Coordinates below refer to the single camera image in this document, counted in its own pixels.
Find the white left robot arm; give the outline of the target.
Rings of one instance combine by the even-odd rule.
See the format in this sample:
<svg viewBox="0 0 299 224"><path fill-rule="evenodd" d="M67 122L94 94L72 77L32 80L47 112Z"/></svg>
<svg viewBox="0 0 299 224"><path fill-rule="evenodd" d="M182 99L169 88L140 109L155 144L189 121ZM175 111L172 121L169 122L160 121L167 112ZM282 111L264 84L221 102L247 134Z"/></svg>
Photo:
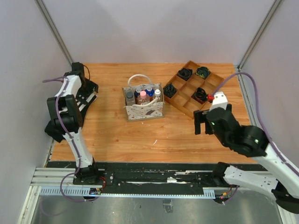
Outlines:
<svg viewBox="0 0 299 224"><path fill-rule="evenodd" d="M88 108L97 99L99 86L85 76L88 70L82 63L74 62L71 71L54 79L62 86L47 99L50 121L45 132L57 142L68 142L76 160L73 183L94 185L100 180L100 173L87 148L82 127Z"/></svg>

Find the clear bottle white cap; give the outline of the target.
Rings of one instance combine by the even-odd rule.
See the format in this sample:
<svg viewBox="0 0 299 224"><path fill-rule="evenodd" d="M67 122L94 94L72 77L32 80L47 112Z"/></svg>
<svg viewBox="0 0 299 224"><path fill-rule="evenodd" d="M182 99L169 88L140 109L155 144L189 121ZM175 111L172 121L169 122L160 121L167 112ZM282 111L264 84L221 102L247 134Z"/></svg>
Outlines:
<svg viewBox="0 0 299 224"><path fill-rule="evenodd" d="M159 89L156 89L153 95L153 99L156 100L157 102L161 102L161 91Z"/></svg>

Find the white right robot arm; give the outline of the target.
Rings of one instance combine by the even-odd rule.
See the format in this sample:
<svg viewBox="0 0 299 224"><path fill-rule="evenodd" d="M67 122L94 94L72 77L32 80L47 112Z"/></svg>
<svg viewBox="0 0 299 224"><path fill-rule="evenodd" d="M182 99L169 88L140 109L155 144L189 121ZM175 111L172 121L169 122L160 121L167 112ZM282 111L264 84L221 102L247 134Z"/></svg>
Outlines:
<svg viewBox="0 0 299 224"><path fill-rule="evenodd" d="M264 130L257 126L242 126L232 112L221 107L194 111L195 134L213 134L230 150L251 158L271 173L271 177L260 176L240 170L233 165L218 162L212 172L212 182L221 187L226 184L248 188L275 199L284 210L299 212L299 170L275 149Z"/></svg>

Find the black white striped cloth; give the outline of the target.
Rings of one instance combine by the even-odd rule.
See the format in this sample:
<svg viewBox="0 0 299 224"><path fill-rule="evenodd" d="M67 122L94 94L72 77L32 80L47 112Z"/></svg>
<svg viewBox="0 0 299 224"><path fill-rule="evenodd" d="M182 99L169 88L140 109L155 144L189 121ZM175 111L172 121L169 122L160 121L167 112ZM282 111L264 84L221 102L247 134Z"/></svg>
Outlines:
<svg viewBox="0 0 299 224"><path fill-rule="evenodd" d="M96 98L97 95L92 93L87 99L84 99L79 92L76 97L61 97L59 99L58 109L61 119L69 132L77 132L78 128L83 126L87 110ZM55 141L61 142L65 139L66 132L58 120L55 101L55 97L47 99L50 121L44 131Z"/></svg>

